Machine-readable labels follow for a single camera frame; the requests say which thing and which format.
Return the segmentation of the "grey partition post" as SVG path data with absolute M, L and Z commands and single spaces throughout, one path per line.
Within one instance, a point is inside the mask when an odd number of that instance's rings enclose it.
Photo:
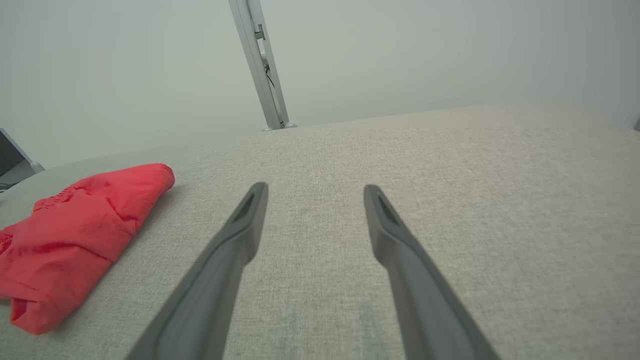
M 260 0 L 228 0 L 228 4 L 266 121 L 263 131 L 296 128 L 288 116 Z

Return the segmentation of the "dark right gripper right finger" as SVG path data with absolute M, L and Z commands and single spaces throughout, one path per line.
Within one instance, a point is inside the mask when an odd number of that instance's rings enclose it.
M 379 186 L 363 189 L 375 259 L 386 269 L 407 360 L 500 360 Z

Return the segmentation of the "grey framed dark panel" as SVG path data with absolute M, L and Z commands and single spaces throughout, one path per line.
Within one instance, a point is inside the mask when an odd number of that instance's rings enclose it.
M 45 168 L 30 158 L 6 129 L 0 128 L 0 194 L 44 171 Z

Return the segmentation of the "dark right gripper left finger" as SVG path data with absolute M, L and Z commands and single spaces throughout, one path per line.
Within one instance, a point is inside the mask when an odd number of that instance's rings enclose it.
M 258 253 L 269 187 L 250 186 L 126 360 L 221 360 L 243 269 Z

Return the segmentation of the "red jersey with white trim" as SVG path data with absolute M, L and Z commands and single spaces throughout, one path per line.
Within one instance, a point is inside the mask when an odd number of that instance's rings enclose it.
M 96 287 L 174 186 L 167 164 L 99 173 L 34 204 L 0 230 L 0 299 L 9 323 L 32 335 L 59 326 Z

